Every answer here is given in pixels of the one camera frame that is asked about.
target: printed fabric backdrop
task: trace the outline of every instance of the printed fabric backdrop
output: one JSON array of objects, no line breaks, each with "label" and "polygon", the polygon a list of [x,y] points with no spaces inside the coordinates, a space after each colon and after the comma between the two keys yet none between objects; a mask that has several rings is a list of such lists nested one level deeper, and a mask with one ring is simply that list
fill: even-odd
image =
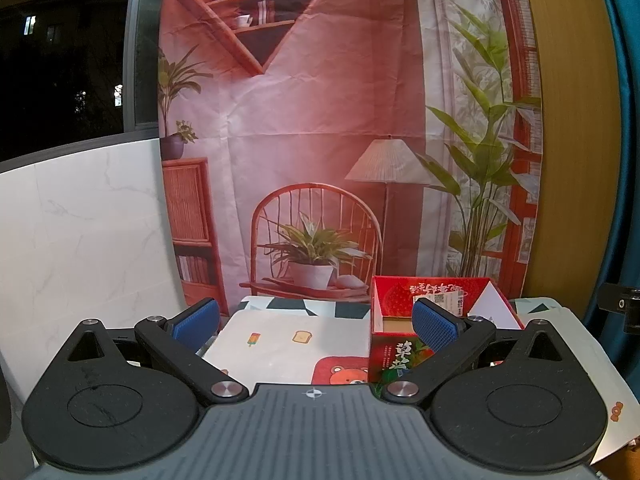
[{"label": "printed fabric backdrop", "polygon": [[518,297],[542,163],[528,0],[162,0],[162,173],[188,304]]}]

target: plant pot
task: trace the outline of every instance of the plant pot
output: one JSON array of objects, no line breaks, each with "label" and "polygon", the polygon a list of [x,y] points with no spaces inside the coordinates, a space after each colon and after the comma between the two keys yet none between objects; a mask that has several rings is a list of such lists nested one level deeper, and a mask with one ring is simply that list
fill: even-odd
[{"label": "plant pot", "polygon": [[162,160],[175,160],[184,153],[184,142],[180,136],[170,135],[160,137],[160,158]]},{"label": "plant pot", "polygon": [[298,286],[306,286],[307,288],[326,290],[333,272],[334,266],[332,265],[289,263],[289,275],[293,283]]}]

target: pink wall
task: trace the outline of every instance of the pink wall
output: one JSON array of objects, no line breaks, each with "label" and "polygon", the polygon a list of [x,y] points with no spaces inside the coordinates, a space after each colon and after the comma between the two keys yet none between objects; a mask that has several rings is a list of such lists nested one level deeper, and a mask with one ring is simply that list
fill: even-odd
[{"label": "pink wall", "polygon": [[[389,134],[424,151],[417,2],[315,0],[266,73],[249,76],[205,24],[177,0],[163,0],[161,47],[169,61],[195,44],[193,60],[205,61],[214,77],[199,80],[202,94],[183,91],[169,120],[191,121],[199,137],[184,156],[209,158],[232,303],[245,293],[236,290],[247,279],[239,253],[248,254],[252,214],[265,195],[288,184],[325,182],[354,192],[382,218],[383,185],[345,181],[345,175],[372,140]],[[385,272],[415,272],[421,209],[421,188],[390,185]],[[238,229],[240,244],[231,233]]]}]

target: metal screw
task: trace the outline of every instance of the metal screw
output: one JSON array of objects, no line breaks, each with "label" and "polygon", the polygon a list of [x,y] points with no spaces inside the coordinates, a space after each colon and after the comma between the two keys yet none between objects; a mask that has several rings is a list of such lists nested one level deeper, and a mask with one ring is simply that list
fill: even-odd
[{"label": "metal screw", "polygon": [[235,381],[220,381],[211,387],[211,393],[219,397],[237,397],[242,393],[242,384]]},{"label": "metal screw", "polygon": [[395,381],[386,387],[394,397],[413,397],[419,389],[417,384],[409,381]]}]

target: strawberry box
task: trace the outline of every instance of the strawberry box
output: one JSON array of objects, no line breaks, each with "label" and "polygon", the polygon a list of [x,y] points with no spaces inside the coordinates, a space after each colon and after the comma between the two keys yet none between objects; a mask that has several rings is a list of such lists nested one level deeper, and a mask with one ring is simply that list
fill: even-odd
[{"label": "strawberry box", "polygon": [[490,278],[374,276],[371,282],[370,382],[394,381],[433,355],[412,327],[412,309],[418,298],[428,298],[458,317],[482,316],[498,328],[523,328]]}]

